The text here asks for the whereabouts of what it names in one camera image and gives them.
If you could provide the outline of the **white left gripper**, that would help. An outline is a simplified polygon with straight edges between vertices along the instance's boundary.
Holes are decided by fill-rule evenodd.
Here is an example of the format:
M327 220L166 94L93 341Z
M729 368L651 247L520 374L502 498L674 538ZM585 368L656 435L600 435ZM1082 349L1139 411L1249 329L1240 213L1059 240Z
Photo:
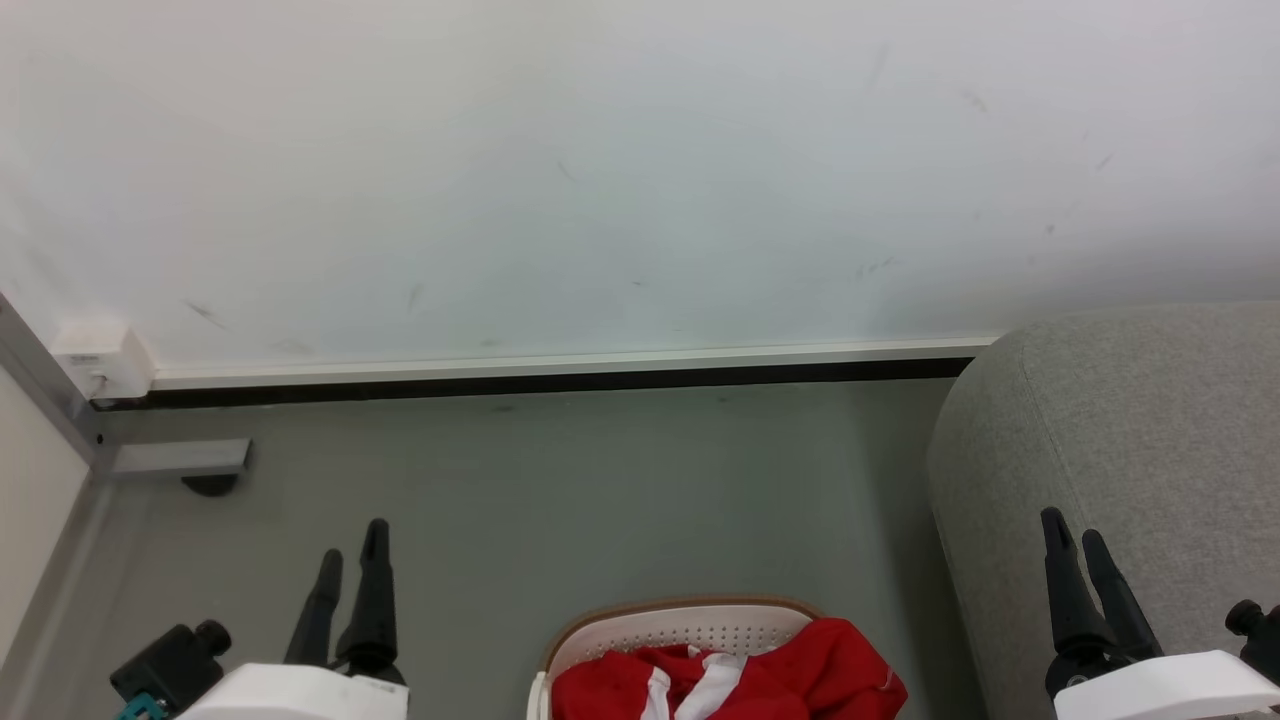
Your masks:
M182 719L407 719L411 691L396 667L398 632L390 528L367 525L349 625L330 662L343 556L328 550L285 651L285 664L244 664L180 714Z

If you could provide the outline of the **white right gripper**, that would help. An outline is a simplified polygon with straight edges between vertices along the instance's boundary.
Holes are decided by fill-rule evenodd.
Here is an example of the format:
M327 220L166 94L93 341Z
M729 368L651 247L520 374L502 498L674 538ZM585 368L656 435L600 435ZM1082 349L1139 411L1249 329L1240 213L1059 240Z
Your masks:
M1082 539L1103 615L1085 584L1065 516L1047 507L1039 519L1057 653L1044 688L1056 719L1230 719L1277 707L1275 644L1247 644L1240 653L1164 656L1102 534L1088 529ZM1110 648L1114 639L1123 652Z

